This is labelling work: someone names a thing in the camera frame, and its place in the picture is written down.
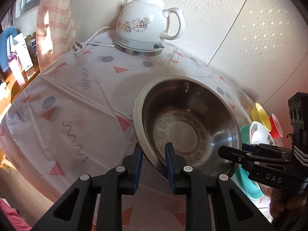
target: tablecloth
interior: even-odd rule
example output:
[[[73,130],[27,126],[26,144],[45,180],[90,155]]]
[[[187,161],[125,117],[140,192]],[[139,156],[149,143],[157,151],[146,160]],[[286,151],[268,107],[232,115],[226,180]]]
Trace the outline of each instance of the tablecloth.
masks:
[[[112,44],[114,35],[92,41]],[[160,55],[140,57],[87,45],[78,57],[69,52],[56,60],[17,97],[1,123],[0,143],[42,194],[55,201],[81,174],[104,174],[132,154],[134,102],[157,77],[196,79],[227,103],[240,127],[251,124],[254,102],[239,87],[198,58],[164,46]],[[145,158],[138,192],[123,196],[122,209],[124,231],[184,230],[185,198],[172,195]]]

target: human hand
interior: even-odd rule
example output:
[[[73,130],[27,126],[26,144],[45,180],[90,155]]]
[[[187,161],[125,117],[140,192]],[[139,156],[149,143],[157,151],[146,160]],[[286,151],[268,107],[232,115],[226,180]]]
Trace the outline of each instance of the human hand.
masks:
[[[274,219],[277,219],[280,213],[282,213],[285,209],[294,210],[296,209],[296,214],[294,214],[294,220],[297,220],[299,216],[303,213],[306,206],[307,201],[307,193],[305,190],[303,193],[299,195],[294,195],[287,202],[282,200],[283,192],[278,189],[272,189],[269,212]]]

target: teal bowl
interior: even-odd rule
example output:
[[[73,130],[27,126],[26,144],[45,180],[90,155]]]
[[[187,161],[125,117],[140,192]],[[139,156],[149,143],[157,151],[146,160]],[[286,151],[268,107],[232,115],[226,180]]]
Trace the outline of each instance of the teal bowl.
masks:
[[[250,144],[249,127],[250,126],[243,126],[240,128],[242,143]],[[248,172],[245,171],[241,165],[238,166],[237,172],[245,194],[253,200],[261,198],[263,193],[253,181],[248,179]]]
[[[249,127],[246,125],[240,128],[242,143],[249,144]]]

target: screw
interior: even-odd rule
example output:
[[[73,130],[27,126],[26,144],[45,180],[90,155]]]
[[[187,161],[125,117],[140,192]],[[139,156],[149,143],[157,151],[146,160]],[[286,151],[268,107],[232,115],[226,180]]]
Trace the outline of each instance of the screw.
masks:
[[[124,166],[117,166],[116,167],[116,171],[117,172],[123,172],[125,170],[125,167]]]
[[[227,175],[225,175],[225,174],[221,174],[221,175],[219,176],[219,179],[220,179],[220,180],[224,180],[224,181],[226,181],[228,178],[229,178],[229,177],[228,177]]]
[[[183,170],[185,171],[185,172],[191,172],[192,171],[192,167],[191,166],[185,166],[185,167],[183,167]]]
[[[84,180],[89,180],[89,178],[90,178],[90,176],[87,175],[87,174],[83,174],[83,175],[80,176],[80,179],[83,180],[83,181]]]

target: curtain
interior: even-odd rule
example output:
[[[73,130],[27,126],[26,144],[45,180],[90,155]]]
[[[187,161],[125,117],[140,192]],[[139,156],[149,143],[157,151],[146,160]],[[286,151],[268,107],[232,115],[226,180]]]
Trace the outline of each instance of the curtain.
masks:
[[[9,9],[8,13],[1,22],[1,27],[3,31],[12,26],[13,26],[13,6]]]
[[[38,63],[43,71],[76,41],[70,0],[40,0],[36,29]]]

